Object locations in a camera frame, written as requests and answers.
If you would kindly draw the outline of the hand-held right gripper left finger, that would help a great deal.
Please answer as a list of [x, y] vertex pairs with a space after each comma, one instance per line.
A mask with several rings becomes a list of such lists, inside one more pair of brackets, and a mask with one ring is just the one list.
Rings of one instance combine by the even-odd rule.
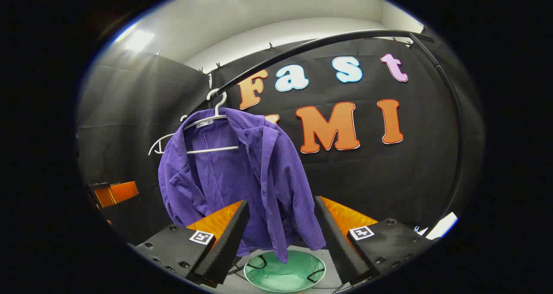
[[132, 248], [182, 280], [216, 288], [234, 263], [249, 218], [248, 202], [240, 200], [187, 227], [169, 225]]

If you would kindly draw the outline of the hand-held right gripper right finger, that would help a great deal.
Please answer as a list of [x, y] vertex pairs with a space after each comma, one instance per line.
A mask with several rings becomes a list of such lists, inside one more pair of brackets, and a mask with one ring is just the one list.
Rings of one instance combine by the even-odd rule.
[[377, 221], [322, 196], [315, 214], [326, 247], [343, 283], [359, 284], [399, 270], [437, 244], [407, 225], [388, 218]]

